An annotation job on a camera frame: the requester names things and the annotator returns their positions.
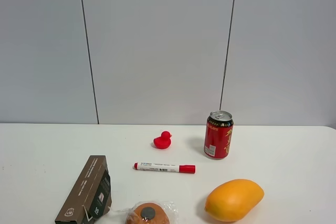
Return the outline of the yellow mango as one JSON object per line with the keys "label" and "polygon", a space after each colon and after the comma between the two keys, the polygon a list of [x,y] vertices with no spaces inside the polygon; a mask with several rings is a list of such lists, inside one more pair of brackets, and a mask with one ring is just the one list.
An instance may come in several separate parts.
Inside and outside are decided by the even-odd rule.
{"label": "yellow mango", "polygon": [[207,196],[205,211],[218,221],[239,221],[263,199],[264,195],[264,190],[252,180],[230,180],[216,187]]}

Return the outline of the red rubber duck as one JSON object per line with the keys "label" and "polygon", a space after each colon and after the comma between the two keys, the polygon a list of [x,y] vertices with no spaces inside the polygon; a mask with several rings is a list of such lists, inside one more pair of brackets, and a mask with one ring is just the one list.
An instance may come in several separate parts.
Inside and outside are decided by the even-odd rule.
{"label": "red rubber duck", "polygon": [[169,131],[163,131],[159,137],[153,140],[155,148],[164,150],[170,147],[172,134]]}

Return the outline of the red drink can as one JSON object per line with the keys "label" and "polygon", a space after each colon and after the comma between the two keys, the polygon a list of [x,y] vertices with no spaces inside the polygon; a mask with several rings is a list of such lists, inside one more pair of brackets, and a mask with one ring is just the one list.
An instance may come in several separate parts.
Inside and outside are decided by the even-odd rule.
{"label": "red drink can", "polygon": [[211,112],[207,118],[204,152],[211,158],[228,156],[233,133],[233,117],[226,111]]}

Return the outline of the brown cardboard box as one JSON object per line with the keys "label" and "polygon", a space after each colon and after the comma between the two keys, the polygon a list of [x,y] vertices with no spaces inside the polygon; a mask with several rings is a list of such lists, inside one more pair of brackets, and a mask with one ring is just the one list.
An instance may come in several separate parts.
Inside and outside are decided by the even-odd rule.
{"label": "brown cardboard box", "polygon": [[111,207],[111,179],[107,158],[89,156],[55,223],[95,223]]}

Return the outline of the red whiteboard marker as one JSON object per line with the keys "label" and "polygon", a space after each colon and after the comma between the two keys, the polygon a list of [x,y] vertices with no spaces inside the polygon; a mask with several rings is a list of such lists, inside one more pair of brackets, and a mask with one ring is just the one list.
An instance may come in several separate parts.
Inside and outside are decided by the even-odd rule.
{"label": "red whiteboard marker", "polygon": [[170,173],[183,173],[183,174],[195,174],[195,165],[169,165],[158,163],[144,163],[137,162],[134,164],[135,170],[153,171],[153,172],[170,172]]}

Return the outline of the wrapped bun in plastic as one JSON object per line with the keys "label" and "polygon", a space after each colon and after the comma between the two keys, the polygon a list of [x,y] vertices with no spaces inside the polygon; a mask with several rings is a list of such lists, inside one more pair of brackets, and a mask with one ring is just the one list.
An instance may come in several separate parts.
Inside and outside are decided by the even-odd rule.
{"label": "wrapped bun in plastic", "polygon": [[131,208],[109,212],[112,223],[173,224],[180,223],[179,212],[171,201],[141,201]]}

